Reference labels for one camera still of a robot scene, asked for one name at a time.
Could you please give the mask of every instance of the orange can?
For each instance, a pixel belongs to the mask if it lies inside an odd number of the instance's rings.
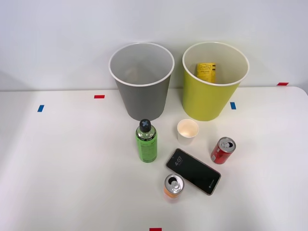
[[[177,199],[184,189],[184,179],[179,174],[171,174],[165,179],[164,193],[170,199]]]

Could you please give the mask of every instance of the bin rim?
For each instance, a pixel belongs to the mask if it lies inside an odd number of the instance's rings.
[[[124,48],[126,48],[126,47],[129,47],[129,46],[137,45],[137,44],[149,44],[149,45],[154,45],[154,46],[160,47],[160,48],[164,49],[165,51],[167,51],[167,53],[170,55],[170,57],[171,57],[171,59],[172,59],[172,68],[171,68],[170,72],[169,72],[165,77],[163,77],[162,79],[160,79],[160,80],[158,80],[158,81],[156,81],[156,82],[154,82],[154,83],[149,83],[149,84],[131,84],[131,83],[124,82],[124,81],[120,80],[119,78],[117,78],[117,77],[114,75],[114,73],[111,71],[111,67],[110,67],[110,64],[111,64],[111,61],[112,61],[113,57],[114,57],[120,50],[122,50],[122,49],[124,49]],[[116,50],[116,51],[114,52],[114,54],[111,56],[111,58],[109,59],[109,64],[108,64],[109,72],[110,72],[110,74],[112,75],[112,77],[113,77],[116,81],[119,81],[120,83],[123,83],[123,84],[125,84],[125,85],[127,85],[127,86],[131,86],[131,87],[148,87],[148,86],[152,86],[152,85],[158,84],[158,83],[160,83],[160,82],[163,82],[165,79],[167,79],[167,78],[171,75],[171,73],[173,72],[174,66],[175,66],[175,64],[174,64],[174,58],[173,58],[173,55],[171,54],[171,52],[170,52],[167,48],[165,48],[165,47],[163,47],[163,46],[161,46],[161,45],[158,45],[158,44],[156,44],[156,43],[151,43],[151,42],[135,42],[135,43],[131,43],[131,44],[128,44],[128,45],[126,45],[126,46],[123,46],[123,47],[119,48],[119,49]]]
[[[206,82],[206,81],[204,81],[204,80],[201,80],[201,79],[197,78],[195,75],[193,75],[193,74],[187,69],[187,67],[186,67],[186,65],[185,65],[184,59],[185,59],[186,53],[187,53],[191,48],[193,48],[194,46],[198,46],[198,45],[200,45],[200,44],[204,44],[204,43],[218,43],[218,44],[222,44],[222,45],[225,45],[225,46],[228,46],[228,47],[231,47],[231,48],[235,49],[238,53],[240,53],[240,54],[245,58],[245,60],[246,60],[246,62],[247,62],[248,68],[247,68],[246,74],[245,74],[241,79],[237,80],[236,82],[227,83],[227,84],[210,83],[210,82]],[[246,57],[239,49],[237,49],[236,47],[231,46],[231,45],[229,45],[229,44],[227,44],[227,43],[215,42],[215,41],[199,42],[199,43],[196,43],[196,44],[190,46],[190,47],[185,51],[185,53],[183,54],[182,63],[183,63],[183,66],[184,66],[184,68],[185,68],[185,71],[187,71],[187,73],[188,73],[191,77],[193,77],[194,79],[198,80],[198,81],[201,82],[201,83],[205,83],[205,84],[212,85],[212,86],[216,86],[216,87],[227,87],[227,86],[232,86],[232,85],[238,84],[238,83],[242,82],[242,81],[246,78],[246,76],[247,76],[247,74],[249,73],[249,70],[250,70],[250,64],[249,64],[249,61],[248,61],[247,57]]]

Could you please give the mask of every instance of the white wall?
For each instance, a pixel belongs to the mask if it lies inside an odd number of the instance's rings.
[[[172,52],[170,86],[180,87],[186,48],[217,40],[249,59],[242,86],[290,82],[308,92],[308,3],[275,2],[2,0],[0,90],[115,89],[109,57],[135,41]]]

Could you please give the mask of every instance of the can lid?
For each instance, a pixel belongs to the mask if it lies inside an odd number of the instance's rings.
[[[171,174],[165,179],[165,187],[172,194],[179,194],[184,188],[184,180],[178,174]]]
[[[139,123],[140,131],[142,132],[149,132],[151,131],[151,122],[148,119],[142,119]]]
[[[218,147],[226,153],[232,153],[236,148],[236,144],[231,138],[223,137],[218,141]]]

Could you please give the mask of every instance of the green bottle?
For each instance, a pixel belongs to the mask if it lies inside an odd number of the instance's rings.
[[[143,162],[152,162],[157,157],[157,132],[148,119],[143,119],[136,130],[139,157]]]

